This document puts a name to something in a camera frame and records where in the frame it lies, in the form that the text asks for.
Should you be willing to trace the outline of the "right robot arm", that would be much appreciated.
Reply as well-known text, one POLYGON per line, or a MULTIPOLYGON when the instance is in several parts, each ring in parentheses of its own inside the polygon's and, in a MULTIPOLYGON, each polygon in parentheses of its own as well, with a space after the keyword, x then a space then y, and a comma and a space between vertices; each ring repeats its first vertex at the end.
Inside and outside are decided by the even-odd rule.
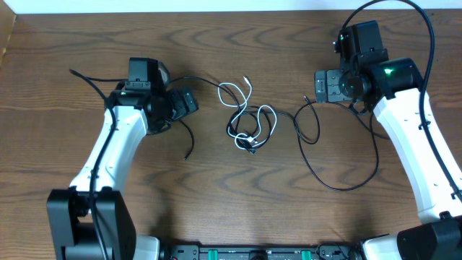
POLYGON ((421 224, 362 241, 363 259, 460 259, 461 169, 432 114, 424 80, 410 58, 315 73, 319 103, 358 99, 395 147, 421 224))

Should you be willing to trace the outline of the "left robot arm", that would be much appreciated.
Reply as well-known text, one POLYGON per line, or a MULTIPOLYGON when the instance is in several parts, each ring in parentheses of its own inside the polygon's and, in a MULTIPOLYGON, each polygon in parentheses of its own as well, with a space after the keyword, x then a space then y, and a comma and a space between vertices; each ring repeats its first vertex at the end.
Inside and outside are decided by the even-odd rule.
POLYGON ((67 189, 46 203, 57 259, 163 259, 156 237, 136 232, 123 200, 142 139, 166 131, 199 108, 190 89, 114 90, 87 162, 67 189))

